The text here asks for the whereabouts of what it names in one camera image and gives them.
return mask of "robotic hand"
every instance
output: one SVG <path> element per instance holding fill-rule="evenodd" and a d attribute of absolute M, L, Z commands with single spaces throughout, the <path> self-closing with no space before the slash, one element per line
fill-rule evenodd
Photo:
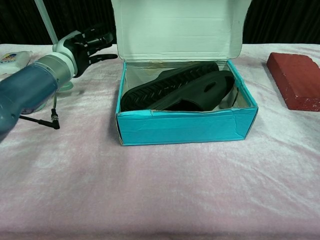
<path fill-rule="evenodd" d="M 51 120 L 21 116 L 34 112 L 72 78 L 80 77 L 92 64 L 116 59 L 115 54 L 95 54 L 112 46 L 113 35 L 97 34 L 97 28 L 74 31 L 52 47 L 53 52 L 0 82 L 0 143 L 14 128 L 19 118 L 59 129 L 55 107 Z"/>

